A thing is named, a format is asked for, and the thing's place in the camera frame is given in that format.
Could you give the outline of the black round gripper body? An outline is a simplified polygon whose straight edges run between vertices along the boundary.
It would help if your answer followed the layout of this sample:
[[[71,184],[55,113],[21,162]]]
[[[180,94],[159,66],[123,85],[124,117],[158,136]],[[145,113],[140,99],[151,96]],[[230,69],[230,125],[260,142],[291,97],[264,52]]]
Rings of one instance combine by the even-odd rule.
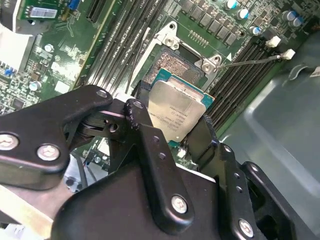
[[[219,223],[218,186],[181,165],[178,171],[195,210],[191,227],[169,235],[155,224],[136,163],[125,166],[70,197],[58,211],[53,240],[232,240]]]

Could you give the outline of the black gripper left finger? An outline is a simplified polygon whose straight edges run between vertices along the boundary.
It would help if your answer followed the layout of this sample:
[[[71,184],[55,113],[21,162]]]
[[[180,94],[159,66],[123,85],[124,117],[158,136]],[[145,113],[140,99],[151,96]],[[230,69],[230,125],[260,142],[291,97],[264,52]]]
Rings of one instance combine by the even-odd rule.
[[[153,126],[142,102],[113,100],[95,85],[0,118],[0,182],[38,191],[56,187],[70,152],[93,138],[80,133],[79,126],[95,114],[102,114],[107,126],[117,126],[115,133],[105,133],[116,143],[114,173],[137,164],[154,223],[168,235],[185,232],[195,211],[162,131]]]

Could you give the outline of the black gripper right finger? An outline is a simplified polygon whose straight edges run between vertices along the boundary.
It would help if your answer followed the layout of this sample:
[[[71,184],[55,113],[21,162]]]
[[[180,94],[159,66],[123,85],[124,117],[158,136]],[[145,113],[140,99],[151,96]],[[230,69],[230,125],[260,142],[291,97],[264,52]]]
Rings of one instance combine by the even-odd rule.
[[[218,229],[223,240],[303,240],[305,225],[256,164],[238,163],[204,115],[187,136],[198,171],[217,183]]]

